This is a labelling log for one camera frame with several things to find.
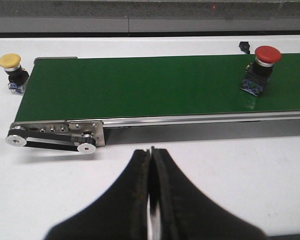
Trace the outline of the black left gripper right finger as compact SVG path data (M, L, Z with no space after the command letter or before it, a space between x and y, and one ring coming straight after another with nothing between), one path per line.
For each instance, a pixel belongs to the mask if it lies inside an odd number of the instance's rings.
M258 227L225 210L202 193L169 152L152 148L150 206L161 240L266 240Z

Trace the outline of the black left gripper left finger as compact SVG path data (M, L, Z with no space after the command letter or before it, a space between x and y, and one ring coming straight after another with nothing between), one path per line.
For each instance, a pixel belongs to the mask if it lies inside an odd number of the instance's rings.
M52 227L47 240L145 240L150 152L135 150L117 180L88 207Z

